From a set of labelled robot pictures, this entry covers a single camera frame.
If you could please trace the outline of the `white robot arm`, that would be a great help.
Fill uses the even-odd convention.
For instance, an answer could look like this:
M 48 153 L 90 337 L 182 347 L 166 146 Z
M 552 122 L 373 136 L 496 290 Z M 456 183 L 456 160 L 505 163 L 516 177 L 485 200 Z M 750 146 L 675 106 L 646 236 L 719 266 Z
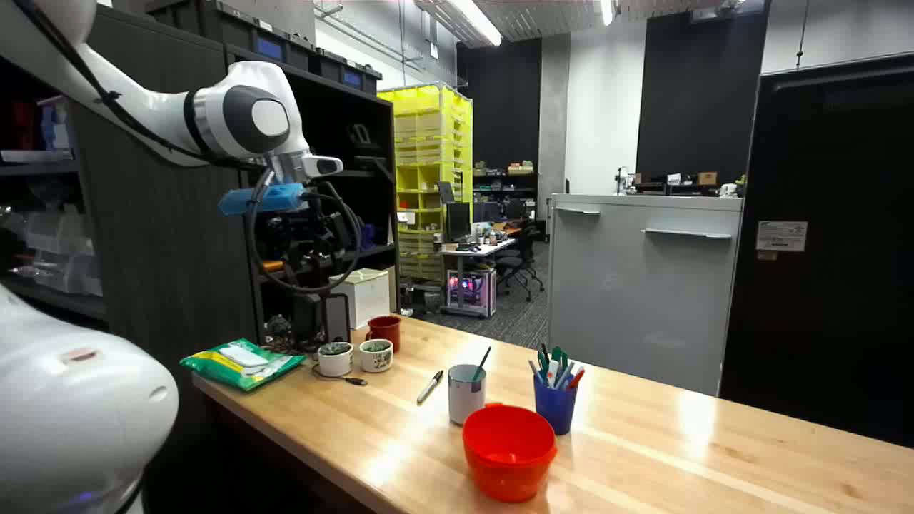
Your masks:
M 239 59 L 200 88 L 158 90 L 90 48 L 96 0 L 0 0 L 0 53 L 175 166 L 255 169 L 305 185 L 316 153 L 286 72 Z M 0 514 L 143 514 L 143 477 L 179 413 L 175 373 L 119 335 L 0 287 Z

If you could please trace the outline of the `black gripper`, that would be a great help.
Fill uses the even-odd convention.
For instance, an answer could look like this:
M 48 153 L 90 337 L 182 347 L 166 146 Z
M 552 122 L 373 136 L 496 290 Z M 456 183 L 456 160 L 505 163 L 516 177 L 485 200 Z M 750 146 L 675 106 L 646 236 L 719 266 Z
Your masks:
M 293 273 L 329 276 L 350 266 L 356 230 L 338 203 L 316 203 L 283 220 L 283 263 Z

